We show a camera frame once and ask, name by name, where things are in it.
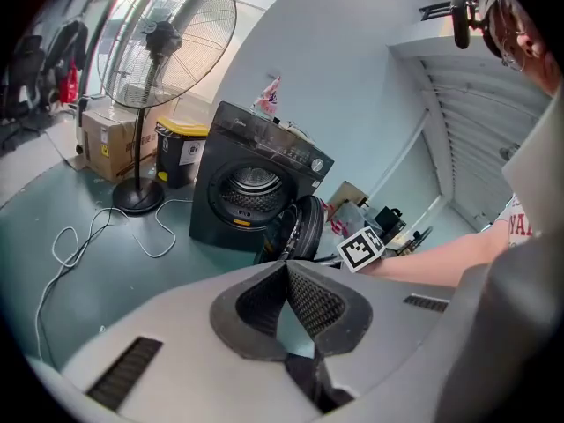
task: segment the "forearm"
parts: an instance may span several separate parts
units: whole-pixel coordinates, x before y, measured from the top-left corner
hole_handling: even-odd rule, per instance
[[[403,282],[457,286],[464,271],[477,264],[490,263],[496,256],[480,235],[465,235],[419,254],[386,258],[361,272]]]

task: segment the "nose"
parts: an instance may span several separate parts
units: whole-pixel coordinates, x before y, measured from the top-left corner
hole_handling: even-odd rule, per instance
[[[533,39],[527,33],[517,35],[517,45],[529,58],[540,58],[546,52],[545,43],[540,39]]]

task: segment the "shirt sleeve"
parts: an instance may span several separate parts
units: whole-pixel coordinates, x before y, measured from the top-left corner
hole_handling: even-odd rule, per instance
[[[507,222],[509,222],[509,216],[511,216],[511,203],[513,202],[514,198],[515,198],[515,195],[513,195],[509,199],[509,202],[505,206],[505,209],[503,209],[503,211],[500,213],[500,216],[497,217],[496,221],[507,221]]]

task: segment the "washing machine knob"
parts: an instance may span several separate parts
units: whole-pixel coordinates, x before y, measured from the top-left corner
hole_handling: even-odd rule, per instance
[[[311,168],[314,170],[314,172],[319,172],[321,171],[323,167],[323,160],[321,159],[315,159],[311,162]]]

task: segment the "red bag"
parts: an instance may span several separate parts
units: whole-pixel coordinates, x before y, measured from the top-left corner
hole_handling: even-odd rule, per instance
[[[61,81],[59,100],[61,103],[74,103],[78,98],[78,70],[74,60],[70,63],[67,76]]]

